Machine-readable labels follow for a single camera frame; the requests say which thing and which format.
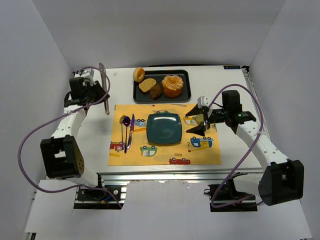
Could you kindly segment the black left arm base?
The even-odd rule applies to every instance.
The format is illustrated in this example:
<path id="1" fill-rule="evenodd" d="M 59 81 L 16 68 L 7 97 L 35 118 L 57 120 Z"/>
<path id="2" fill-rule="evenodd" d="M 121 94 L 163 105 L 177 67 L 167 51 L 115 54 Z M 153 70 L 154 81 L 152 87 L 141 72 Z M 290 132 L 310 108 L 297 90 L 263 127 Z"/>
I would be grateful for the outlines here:
<path id="1" fill-rule="evenodd" d="M 121 206 L 124 205 L 127 187 L 124 185 L 105 185 Z M 120 210 L 121 207 L 105 191 L 79 188 L 76 192 L 73 208 L 76 210 Z"/>

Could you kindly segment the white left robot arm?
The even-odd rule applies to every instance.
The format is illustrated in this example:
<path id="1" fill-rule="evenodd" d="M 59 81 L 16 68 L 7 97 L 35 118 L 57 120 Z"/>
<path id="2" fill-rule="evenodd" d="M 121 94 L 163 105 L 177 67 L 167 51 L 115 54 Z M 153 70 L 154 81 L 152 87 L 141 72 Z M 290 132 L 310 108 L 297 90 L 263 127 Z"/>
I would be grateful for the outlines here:
<path id="1" fill-rule="evenodd" d="M 76 138 L 89 111 L 89 104 L 99 101 L 106 91 L 92 76 L 71 78 L 69 85 L 70 93 L 65 97 L 63 108 L 66 116 L 51 137 L 40 143 L 46 175 L 50 179 L 102 188 L 101 175 L 85 166 Z"/>

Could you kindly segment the glazed donut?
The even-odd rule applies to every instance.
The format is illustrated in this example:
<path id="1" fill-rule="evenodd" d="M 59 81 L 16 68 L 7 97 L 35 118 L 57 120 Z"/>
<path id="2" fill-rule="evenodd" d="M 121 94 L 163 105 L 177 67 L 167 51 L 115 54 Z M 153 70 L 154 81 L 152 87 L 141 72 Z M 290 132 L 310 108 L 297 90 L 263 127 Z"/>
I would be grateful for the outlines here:
<path id="1" fill-rule="evenodd" d="M 145 70 L 142 67 L 137 67 L 132 74 L 133 80 L 137 83 L 142 82 L 144 77 L 145 77 Z"/>

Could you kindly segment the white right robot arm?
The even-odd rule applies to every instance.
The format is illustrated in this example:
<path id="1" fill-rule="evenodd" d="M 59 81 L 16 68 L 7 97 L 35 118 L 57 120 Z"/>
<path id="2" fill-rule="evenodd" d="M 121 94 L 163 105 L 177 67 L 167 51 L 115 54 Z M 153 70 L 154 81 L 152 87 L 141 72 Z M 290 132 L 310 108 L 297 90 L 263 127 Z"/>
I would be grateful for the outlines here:
<path id="1" fill-rule="evenodd" d="M 225 123 L 242 139 L 260 163 L 263 173 L 258 175 L 236 173 L 234 170 L 213 194 L 228 193 L 232 198 L 244 193 L 260 197 L 267 206 L 273 206 L 303 197 L 304 165 L 291 160 L 262 133 L 261 124 L 249 111 L 243 111 L 237 90 L 222 92 L 222 107 L 212 108 L 209 98 L 201 96 L 186 116 L 202 115 L 203 120 L 188 133 L 205 136 L 211 124 Z"/>

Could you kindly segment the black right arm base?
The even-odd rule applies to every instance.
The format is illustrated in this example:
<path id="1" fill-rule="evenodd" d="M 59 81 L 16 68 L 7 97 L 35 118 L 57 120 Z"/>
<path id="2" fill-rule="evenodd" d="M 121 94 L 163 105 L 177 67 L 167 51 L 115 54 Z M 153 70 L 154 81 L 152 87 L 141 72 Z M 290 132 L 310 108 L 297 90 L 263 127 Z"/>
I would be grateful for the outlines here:
<path id="1" fill-rule="evenodd" d="M 209 207 L 211 213 L 231 213 L 231 212 L 257 212 L 258 205 L 256 201 L 256 197 L 253 195 L 252 197 L 238 202 L 236 204 L 232 204 L 229 206 L 214 208 L 211 205 L 212 197 L 217 190 L 219 184 L 210 184 L 207 188 L 203 190 L 203 194 L 209 197 Z M 242 198 L 249 196 L 247 193 L 236 192 L 232 187 L 224 185 L 221 191 L 218 193 L 214 200 L 215 205 L 223 205 L 231 202 L 238 201 Z"/>

